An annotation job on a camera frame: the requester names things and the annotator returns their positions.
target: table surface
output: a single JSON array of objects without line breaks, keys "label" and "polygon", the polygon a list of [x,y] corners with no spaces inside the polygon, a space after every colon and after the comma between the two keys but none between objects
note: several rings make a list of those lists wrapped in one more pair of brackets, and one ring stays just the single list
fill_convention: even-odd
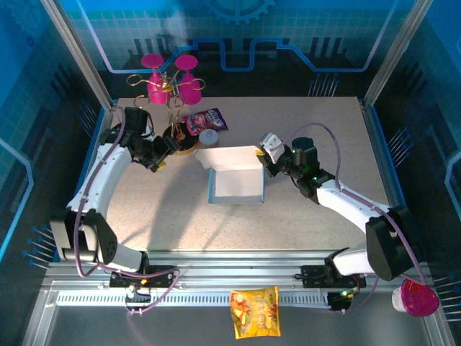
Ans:
[{"label": "table surface", "polygon": [[[165,106],[144,105],[156,133],[167,126]],[[133,106],[133,99],[119,105]],[[341,148],[340,179],[380,203],[388,203],[362,113],[355,97],[224,97],[204,98],[182,114],[217,107],[229,131],[219,145],[257,145],[266,132],[285,138],[301,125],[318,121],[336,135]],[[299,136],[313,138],[321,167],[335,172],[336,151],[322,128]],[[261,205],[210,205],[208,171],[192,154],[167,158],[153,174],[131,164],[116,187],[107,220],[118,241],[133,249],[340,249],[364,241],[352,223],[305,199],[289,177],[266,179]]]}]

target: glass panel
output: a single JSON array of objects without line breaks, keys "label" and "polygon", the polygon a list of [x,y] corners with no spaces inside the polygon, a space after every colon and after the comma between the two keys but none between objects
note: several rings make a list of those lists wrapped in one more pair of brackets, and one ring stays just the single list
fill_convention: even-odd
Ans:
[{"label": "glass panel", "polygon": [[143,93],[125,79],[151,73],[145,54],[160,53],[174,73],[186,52],[204,96],[362,97],[413,1],[61,3],[113,98]]},{"label": "glass panel", "polygon": [[39,1],[0,1],[0,28],[0,339],[19,345],[54,253],[32,227],[71,198],[100,106]]},{"label": "glass panel", "polygon": [[[461,263],[459,13],[459,1],[434,1],[375,105],[404,197],[420,220],[431,271],[435,278],[454,273],[455,281]],[[453,288],[437,290],[452,298]],[[445,309],[447,318],[459,319],[453,314],[459,310]],[[450,326],[460,342],[460,323]]]}]

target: gray floor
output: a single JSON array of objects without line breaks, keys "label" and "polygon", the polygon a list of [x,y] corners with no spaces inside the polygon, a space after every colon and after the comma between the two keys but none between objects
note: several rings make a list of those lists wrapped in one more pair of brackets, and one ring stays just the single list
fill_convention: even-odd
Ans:
[{"label": "gray floor", "polygon": [[228,308],[157,308],[129,316],[119,307],[60,307],[46,345],[430,345],[423,319],[398,313],[389,300],[389,293],[376,293],[348,316],[282,307],[282,337],[239,341]]}]

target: white box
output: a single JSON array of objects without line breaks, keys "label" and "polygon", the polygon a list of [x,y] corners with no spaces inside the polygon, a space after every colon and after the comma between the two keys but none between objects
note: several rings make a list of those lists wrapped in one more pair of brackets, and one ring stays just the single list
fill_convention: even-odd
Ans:
[{"label": "white box", "polygon": [[208,203],[261,204],[264,202],[264,168],[255,146],[196,150],[194,155],[210,169]]}]

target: snack bag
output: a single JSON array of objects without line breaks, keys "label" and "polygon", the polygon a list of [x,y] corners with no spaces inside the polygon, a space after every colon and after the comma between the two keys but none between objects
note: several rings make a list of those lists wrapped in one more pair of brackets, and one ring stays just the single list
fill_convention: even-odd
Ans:
[{"label": "snack bag", "polygon": [[230,313],[236,339],[245,337],[280,337],[279,288],[233,290]]},{"label": "snack bag", "polygon": [[182,117],[182,120],[185,122],[187,130],[189,130],[190,134],[193,136],[198,136],[207,128],[211,128],[215,131],[229,129],[218,108],[185,115]]}]

